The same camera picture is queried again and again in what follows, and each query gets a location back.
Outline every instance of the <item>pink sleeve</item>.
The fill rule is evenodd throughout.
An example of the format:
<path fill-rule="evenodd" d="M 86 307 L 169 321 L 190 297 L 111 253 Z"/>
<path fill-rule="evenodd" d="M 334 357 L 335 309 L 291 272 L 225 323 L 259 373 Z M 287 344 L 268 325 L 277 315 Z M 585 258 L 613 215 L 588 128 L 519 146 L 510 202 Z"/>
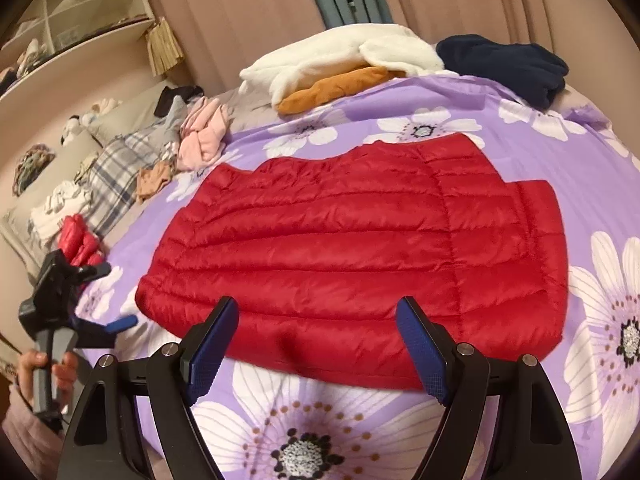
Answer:
<path fill-rule="evenodd" d="M 62 438 L 33 415 L 15 387 L 11 388 L 9 410 L 2 422 L 2 430 L 36 478 L 56 478 Z"/>

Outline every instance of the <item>dark blue folded clothing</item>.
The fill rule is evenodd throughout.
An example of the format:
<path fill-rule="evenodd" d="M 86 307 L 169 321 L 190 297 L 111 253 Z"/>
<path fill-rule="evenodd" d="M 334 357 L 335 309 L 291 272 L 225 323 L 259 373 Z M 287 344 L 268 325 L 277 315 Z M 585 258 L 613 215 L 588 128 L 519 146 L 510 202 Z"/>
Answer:
<path fill-rule="evenodd" d="M 442 40 L 436 51 L 446 69 L 497 81 L 540 109 L 551 106 L 569 72 L 561 58 L 537 43 L 504 45 L 465 34 Z"/>

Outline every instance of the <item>red puffer vest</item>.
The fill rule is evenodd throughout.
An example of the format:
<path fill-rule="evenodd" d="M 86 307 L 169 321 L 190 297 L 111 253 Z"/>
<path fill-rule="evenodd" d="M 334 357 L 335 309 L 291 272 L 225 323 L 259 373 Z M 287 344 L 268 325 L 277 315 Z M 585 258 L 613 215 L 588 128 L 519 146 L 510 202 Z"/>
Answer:
<path fill-rule="evenodd" d="M 456 134 L 221 165 L 172 220 L 136 301 L 184 336 L 233 296 L 229 357 L 408 389 L 420 382 L 396 330 L 400 298 L 487 356 L 543 358 L 561 338 L 567 268 L 551 186 L 505 184 Z"/>

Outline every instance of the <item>pink clothing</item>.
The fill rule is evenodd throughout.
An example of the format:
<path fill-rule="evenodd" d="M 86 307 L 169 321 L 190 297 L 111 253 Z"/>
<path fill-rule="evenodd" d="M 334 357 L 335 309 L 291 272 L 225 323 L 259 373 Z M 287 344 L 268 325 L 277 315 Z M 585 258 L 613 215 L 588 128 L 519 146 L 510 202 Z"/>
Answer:
<path fill-rule="evenodd" d="M 182 142 L 178 151 L 178 171 L 194 171 L 220 158 L 222 139 L 228 126 L 226 105 L 219 99 L 200 98 L 180 128 Z"/>
<path fill-rule="evenodd" d="M 2 430 L 38 480 L 55 480 L 63 437 L 53 433 L 33 415 L 14 386 L 11 388 L 9 410 L 2 422 Z M 146 445 L 146 452 L 156 480 L 172 480 L 166 461 L 149 445 Z"/>

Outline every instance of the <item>bed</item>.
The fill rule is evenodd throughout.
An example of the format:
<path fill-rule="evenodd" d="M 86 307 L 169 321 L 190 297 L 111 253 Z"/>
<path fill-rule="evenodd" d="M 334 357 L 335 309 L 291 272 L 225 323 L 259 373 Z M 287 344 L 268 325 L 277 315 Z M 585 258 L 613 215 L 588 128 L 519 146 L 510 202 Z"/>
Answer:
<path fill-rule="evenodd" d="M 392 80 L 289 121 L 235 133 L 215 165 L 179 174 L 150 200 L 112 247 L 112 273 L 87 288 L 77 313 L 98 322 L 138 316 L 138 325 L 118 340 L 121 360 L 148 356 L 176 340 L 140 313 L 136 286 L 173 216 L 221 163 L 252 170 L 274 156 L 318 159 L 377 140 L 424 140 L 407 131 L 433 137 L 460 131 L 505 181 L 543 179 L 556 192 L 570 296 L 562 341 L 543 366 L 570 424 L 583 478 L 601 478 L 639 418 L 640 160 L 584 98 L 568 91 L 554 108 L 534 111 L 486 79 L 434 75 Z M 102 353 L 86 352 L 92 363 Z M 495 407 L 487 404 L 468 478 L 482 472 Z M 256 480 L 278 478 L 272 453 L 289 439 L 314 435 L 331 445 L 324 478 L 409 479 L 442 412 L 423 393 L 327 384 L 230 359 L 193 409 L 225 478 Z M 146 400 L 140 401 L 140 419 L 146 439 L 161 452 Z M 292 475 L 311 478 L 316 472 L 304 456 L 286 460 Z"/>

